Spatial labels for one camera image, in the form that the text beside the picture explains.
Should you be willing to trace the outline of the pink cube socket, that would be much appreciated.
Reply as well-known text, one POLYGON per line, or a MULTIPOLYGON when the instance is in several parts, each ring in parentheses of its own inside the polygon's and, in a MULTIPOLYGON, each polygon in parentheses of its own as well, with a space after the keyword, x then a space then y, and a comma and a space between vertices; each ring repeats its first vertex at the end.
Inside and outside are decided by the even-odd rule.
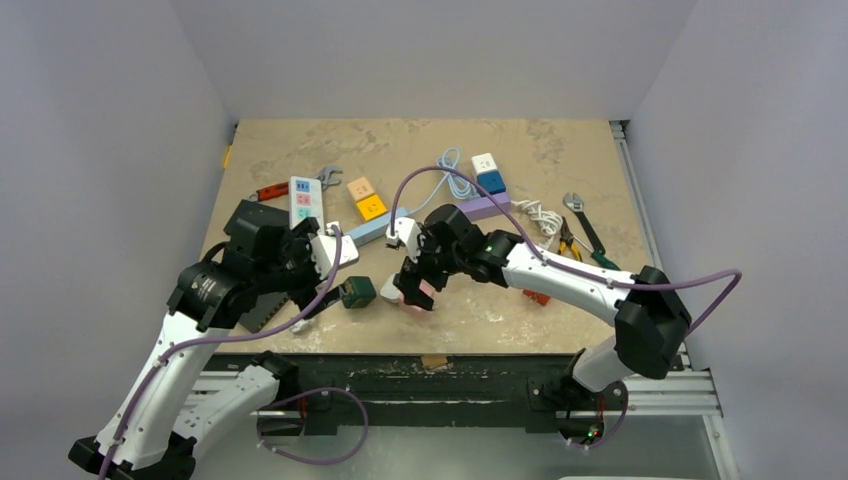
POLYGON ((429 312, 434 306, 434 292, 434 288, 429 283, 422 281, 411 291, 410 296, 403 294, 400 307, 413 315, 429 312))

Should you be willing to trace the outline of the dark green cube socket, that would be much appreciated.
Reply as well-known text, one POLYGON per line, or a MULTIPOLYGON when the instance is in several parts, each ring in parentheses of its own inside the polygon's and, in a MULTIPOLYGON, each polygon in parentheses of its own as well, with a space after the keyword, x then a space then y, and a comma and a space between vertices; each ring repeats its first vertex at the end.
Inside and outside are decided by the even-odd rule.
POLYGON ((341 285, 341 301, 345 309, 367 307, 377 296, 372 280, 368 276, 350 276, 341 285))

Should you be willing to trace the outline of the red cube socket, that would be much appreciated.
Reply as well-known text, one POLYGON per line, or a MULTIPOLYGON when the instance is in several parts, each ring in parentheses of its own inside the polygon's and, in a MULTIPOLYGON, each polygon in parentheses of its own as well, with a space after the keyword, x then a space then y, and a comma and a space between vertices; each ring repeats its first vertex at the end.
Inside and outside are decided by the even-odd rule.
POLYGON ((550 301, 550 297, 548 295, 533 290, 524 289, 522 294, 541 306, 546 306, 550 301))

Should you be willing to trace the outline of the yellow handled pliers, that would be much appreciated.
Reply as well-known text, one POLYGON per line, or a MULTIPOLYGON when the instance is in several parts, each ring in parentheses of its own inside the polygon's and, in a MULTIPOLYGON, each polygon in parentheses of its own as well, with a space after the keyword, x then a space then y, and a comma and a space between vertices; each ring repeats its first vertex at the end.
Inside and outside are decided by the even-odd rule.
POLYGON ((574 234, 571 232, 564 216, 561 216, 561 225, 559 227, 558 254, 561 256, 570 254, 574 260, 578 262, 583 261, 579 247, 575 244, 574 234))

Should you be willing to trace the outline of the white adapter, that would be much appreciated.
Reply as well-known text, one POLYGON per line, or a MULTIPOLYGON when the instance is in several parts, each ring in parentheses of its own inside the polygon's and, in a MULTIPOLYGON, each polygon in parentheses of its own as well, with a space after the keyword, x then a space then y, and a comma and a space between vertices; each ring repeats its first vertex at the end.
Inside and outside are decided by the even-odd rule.
POLYGON ((397 274, 393 273, 388 277, 388 279, 384 282, 382 287, 380 288, 379 295, 380 297, 388 303, 398 305, 403 300, 403 293, 400 289, 395 285, 395 280, 397 279, 397 274))

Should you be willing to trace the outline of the white power strip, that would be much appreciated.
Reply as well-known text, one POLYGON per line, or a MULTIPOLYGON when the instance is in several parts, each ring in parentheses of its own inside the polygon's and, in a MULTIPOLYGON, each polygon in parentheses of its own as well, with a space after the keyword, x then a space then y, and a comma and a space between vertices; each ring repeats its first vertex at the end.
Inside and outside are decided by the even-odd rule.
POLYGON ((323 184, 319 179, 292 176, 289 179, 289 225, 294 228, 307 218, 325 226, 323 184))

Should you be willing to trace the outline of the green handled screwdriver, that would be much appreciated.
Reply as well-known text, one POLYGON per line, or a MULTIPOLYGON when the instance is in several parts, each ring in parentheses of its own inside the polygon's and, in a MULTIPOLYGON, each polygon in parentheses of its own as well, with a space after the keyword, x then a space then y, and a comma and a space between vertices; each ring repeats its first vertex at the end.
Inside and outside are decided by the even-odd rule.
POLYGON ((596 262, 596 263, 597 263, 600 267, 605 268, 605 269, 609 269, 609 270, 617 270, 617 271, 620 271, 620 270, 621 270, 621 268, 620 268, 617 264, 615 264, 614 262, 612 262, 611 260, 609 260, 609 259, 608 259, 608 258, 607 258, 607 257, 606 257, 603 253, 600 253, 599 251, 595 250, 593 247, 591 247, 590 245, 586 244, 585 242, 583 242, 581 239, 579 239, 579 238, 577 238, 577 237, 574 237, 574 240, 575 240, 575 241, 576 241, 576 242, 577 242, 580 246, 582 246, 584 249, 586 249, 586 250, 590 253, 590 257, 591 257, 591 258, 592 258, 592 259, 593 259, 593 260, 594 260, 594 261, 595 261, 595 262, 596 262))

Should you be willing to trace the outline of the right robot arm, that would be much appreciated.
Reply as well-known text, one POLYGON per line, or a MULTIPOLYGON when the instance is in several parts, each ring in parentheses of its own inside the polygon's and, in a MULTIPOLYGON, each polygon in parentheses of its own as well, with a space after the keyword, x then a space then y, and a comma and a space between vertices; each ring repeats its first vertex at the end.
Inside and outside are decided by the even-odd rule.
POLYGON ((579 352, 561 381, 564 399, 576 407, 631 375, 665 378, 692 322, 666 275, 654 267, 616 271, 546 253, 516 233, 483 232, 451 204, 422 222, 394 219, 386 244, 406 251, 393 283, 407 305, 432 310, 434 299, 422 286, 440 291, 451 276, 463 274, 546 295, 609 324, 612 336, 579 352))

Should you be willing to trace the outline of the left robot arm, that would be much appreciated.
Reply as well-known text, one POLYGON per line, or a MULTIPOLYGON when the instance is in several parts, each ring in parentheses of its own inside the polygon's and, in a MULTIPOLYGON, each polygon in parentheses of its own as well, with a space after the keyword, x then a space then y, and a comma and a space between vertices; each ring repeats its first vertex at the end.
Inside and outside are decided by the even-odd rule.
POLYGON ((296 300, 302 316, 324 304, 338 271, 358 251, 339 226, 251 218, 183 270, 156 343, 131 391, 96 435, 78 439, 69 460, 101 479, 187 479, 208 448, 250 412, 284 409, 301 394, 298 366, 263 352, 235 380, 189 413, 183 406, 219 345, 266 294, 296 300))

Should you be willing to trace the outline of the yellow cube socket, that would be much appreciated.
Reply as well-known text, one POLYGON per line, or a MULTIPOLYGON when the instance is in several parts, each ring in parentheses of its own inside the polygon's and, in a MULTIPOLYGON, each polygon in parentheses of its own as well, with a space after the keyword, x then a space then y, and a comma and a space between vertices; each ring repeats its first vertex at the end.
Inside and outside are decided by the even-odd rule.
POLYGON ((375 220, 388 212, 388 208, 377 194, 358 200, 356 208, 364 222, 375 220))

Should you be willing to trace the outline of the black box near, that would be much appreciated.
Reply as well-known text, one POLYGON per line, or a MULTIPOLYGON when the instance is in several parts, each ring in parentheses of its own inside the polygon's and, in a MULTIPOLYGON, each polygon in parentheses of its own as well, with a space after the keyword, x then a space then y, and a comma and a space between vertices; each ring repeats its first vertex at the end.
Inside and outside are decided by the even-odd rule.
POLYGON ((260 332, 286 304, 289 296, 285 292, 268 293, 257 298, 256 305, 238 323, 249 333, 260 332))

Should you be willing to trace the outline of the black box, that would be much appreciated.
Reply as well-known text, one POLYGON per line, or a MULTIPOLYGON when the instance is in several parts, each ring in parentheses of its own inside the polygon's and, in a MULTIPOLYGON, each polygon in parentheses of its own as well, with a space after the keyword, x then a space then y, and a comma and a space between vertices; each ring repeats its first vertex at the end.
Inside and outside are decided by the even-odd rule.
POLYGON ((268 293, 257 298, 256 305, 238 323, 249 333, 260 332, 286 304, 289 296, 285 292, 268 293))
POLYGON ((241 200, 226 222, 223 232, 231 235, 239 220, 257 225, 288 226, 289 212, 254 201, 241 200))

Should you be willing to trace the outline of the purple power strip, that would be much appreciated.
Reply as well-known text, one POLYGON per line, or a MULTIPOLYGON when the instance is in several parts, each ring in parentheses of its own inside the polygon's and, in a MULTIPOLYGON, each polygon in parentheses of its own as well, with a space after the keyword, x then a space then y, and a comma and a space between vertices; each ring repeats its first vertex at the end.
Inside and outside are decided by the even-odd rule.
POLYGON ((512 202, 506 192, 493 195, 494 202, 488 197, 459 201, 456 206, 471 222, 478 222, 501 214, 501 210, 509 211, 512 202))

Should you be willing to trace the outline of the black box far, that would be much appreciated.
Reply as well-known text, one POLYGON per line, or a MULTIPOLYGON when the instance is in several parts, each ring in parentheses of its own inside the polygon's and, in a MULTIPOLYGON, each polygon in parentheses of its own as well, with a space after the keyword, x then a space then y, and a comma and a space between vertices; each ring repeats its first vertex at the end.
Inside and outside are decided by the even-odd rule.
POLYGON ((257 225, 288 226, 289 212, 254 201, 241 200, 226 222, 223 232, 231 235, 239 220, 257 225))

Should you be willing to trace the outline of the silver black handled wrench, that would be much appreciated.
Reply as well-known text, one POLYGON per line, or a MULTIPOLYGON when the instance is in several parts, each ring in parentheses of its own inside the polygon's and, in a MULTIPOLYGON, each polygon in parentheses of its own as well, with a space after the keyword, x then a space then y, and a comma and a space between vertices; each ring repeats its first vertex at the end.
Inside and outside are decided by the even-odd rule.
POLYGON ((586 213, 585 213, 585 202, 577 193, 566 193, 563 197, 563 203, 566 207, 568 207, 577 217, 581 227, 586 234, 589 244, 591 245, 594 252, 598 252, 600 255, 606 255, 606 249, 603 245, 602 241, 598 237, 594 227, 589 221, 586 213))

